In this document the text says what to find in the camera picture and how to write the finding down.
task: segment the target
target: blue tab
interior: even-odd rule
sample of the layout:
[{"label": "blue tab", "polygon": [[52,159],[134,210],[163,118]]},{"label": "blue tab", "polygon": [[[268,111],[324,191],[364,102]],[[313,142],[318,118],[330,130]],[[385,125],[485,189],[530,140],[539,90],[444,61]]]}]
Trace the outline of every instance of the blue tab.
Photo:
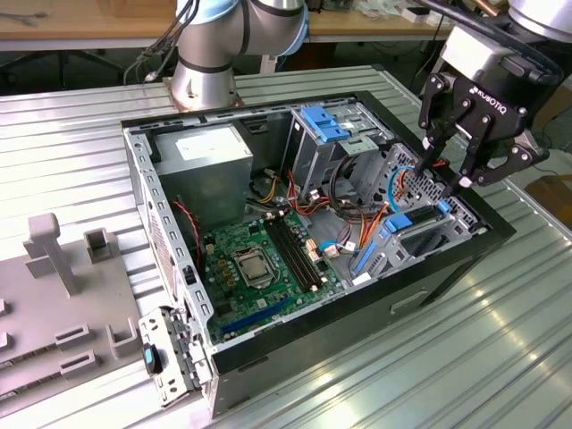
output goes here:
[{"label": "blue tab", "polygon": [[390,230],[392,233],[395,233],[399,230],[407,228],[411,226],[413,223],[409,220],[409,218],[404,214],[396,214],[391,219],[385,221],[385,228]]},{"label": "blue tab", "polygon": [[151,353],[151,349],[145,350],[145,363],[151,364],[153,362],[153,353]]},{"label": "blue tab", "polygon": [[369,247],[367,248],[366,254],[363,255],[363,257],[359,261],[359,264],[357,264],[357,267],[356,267],[356,270],[354,271],[354,274],[359,273],[361,271],[361,269],[366,264],[367,259],[369,259],[369,257],[372,255],[372,253],[374,253],[374,250],[376,247],[377,247],[377,245],[372,241],[371,244],[369,245]]},{"label": "blue tab", "polygon": [[448,212],[450,212],[450,205],[444,199],[442,199],[441,201],[439,201],[437,203],[437,208],[439,210],[441,210],[444,215],[446,215]]},{"label": "blue tab", "polygon": [[302,107],[302,116],[324,143],[346,139],[350,136],[320,105]]}]

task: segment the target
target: metal table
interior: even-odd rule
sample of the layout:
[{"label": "metal table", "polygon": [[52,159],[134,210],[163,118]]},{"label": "metal table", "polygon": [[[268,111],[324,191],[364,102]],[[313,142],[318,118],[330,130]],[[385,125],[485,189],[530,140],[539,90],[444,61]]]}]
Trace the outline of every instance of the metal table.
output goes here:
[{"label": "metal table", "polygon": [[[237,83],[247,103],[368,89],[416,127],[418,101],[371,67],[245,76]],[[53,211],[64,241],[94,226],[115,232],[140,311],[165,303],[118,121],[173,111],[159,84],[0,99],[0,257],[23,253],[29,215]],[[459,147],[450,145],[446,155],[458,161]],[[509,181],[479,192],[518,231],[504,248],[441,301],[217,422],[209,421],[199,394],[161,410],[141,362],[0,426],[569,427],[569,232]]]}]

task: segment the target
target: ram slot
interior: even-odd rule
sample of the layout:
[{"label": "ram slot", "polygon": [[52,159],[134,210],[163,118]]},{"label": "ram slot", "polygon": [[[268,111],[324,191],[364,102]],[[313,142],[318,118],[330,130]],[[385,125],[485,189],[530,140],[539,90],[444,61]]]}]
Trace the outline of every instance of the ram slot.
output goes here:
[{"label": "ram slot", "polygon": [[310,292],[313,287],[319,287],[322,284],[320,277],[291,235],[288,226],[282,220],[268,221],[265,223],[265,229],[284,263],[296,278],[299,287],[304,292]]}]

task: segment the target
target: white sticker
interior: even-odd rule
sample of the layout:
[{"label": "white sticker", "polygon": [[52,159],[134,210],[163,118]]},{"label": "white sticker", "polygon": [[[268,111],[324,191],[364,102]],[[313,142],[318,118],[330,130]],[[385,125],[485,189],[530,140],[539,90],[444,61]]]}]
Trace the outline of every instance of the white sticker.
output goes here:
[{"label": "white sticker", "polygon": [[346,250],[353,252],[356,249],[356,243],[353,241],[348,241],[345,246]]},{"label": "white sticker", "polygon": [[237,138],[230,127],[197,130],[194,135],[177,141],[182,159],[190,161],[218,156],[236,150]]},{"label": "white sticker", "polygon": [[353,283],[354,283],[354,286],[358,286],[359,284],[365,283],[368,280],[372,280],[372,276],[369,275],[369,273],[363,273],[363,274],[359,275],[358,277],[356,277],[353,280]]}]

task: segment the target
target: blue plastic clip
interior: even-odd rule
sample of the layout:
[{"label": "blue plastic clip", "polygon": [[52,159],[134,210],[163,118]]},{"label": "blue plastic clip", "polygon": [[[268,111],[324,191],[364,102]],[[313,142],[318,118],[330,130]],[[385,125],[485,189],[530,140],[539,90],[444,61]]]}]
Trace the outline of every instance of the blue plastic clip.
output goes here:
[{"label": "blue plastic clip", "polygon": [[395,216],[393,216],[391,219],[388,219],[384,223],[385,228],[390,230],[391,233],[395,233],[399,230],[407,228],[408,226],[411,226],[412,224],[413,223],[404,214],[396,214]]},{"label": "blue plastic clip", "polygon": [[441,201],[439,201],[437,203],[437,208],[439,210],[441,210],[444,215],[446,215],[448,212],[450,212],[450,205],[444,199],[442,199]]},{"label": "blue plastic clip", "polygon": [[347,139],[350,136],[349,132],[341,128],[333,116],[328,114],[320,105],[302,107],[300,112],[324,143]]}]

